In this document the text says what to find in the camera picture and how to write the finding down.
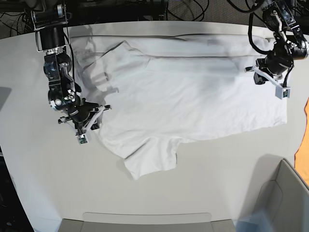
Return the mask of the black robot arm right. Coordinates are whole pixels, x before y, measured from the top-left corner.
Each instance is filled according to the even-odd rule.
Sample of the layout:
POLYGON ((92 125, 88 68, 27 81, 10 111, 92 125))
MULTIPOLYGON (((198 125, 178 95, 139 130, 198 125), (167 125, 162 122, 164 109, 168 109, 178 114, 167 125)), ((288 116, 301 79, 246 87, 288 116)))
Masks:
POLYGON ((68 32, 69 14, 64 2, 49 4, 44 0, 31 10, 38 52, 44 52, 43 71, 48 79, 48 101, 52 109, 65 113, 58 123, 72 122, 81 144, 87 142, 88 130, 99 129, 98 118, 110 105, 87 102, 80 97, 81 87, 75 82, 74 55, 68 32))

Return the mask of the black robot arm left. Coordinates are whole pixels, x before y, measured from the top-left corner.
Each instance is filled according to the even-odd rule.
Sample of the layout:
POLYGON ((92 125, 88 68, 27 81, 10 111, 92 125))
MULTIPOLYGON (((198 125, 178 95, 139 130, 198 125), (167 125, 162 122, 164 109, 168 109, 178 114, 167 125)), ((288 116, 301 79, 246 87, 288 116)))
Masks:
POLYGON ((283 0, 256 0, 243 13, 249 14, 250 45, 257 53, 265 55, 264 58, 256 60, 258 70, 277 80, 282 79, 282 74, 286 72, 282 83, 282 86, 286 87, 288 76, 295 66, 295 60, 305 59, 309 53, 308 41, 288 5, 283 0), (261 50, 253 42, 253 17, 257 10, 262 11, 261 21, 273 32, 275 42, 272 50, 261 50))

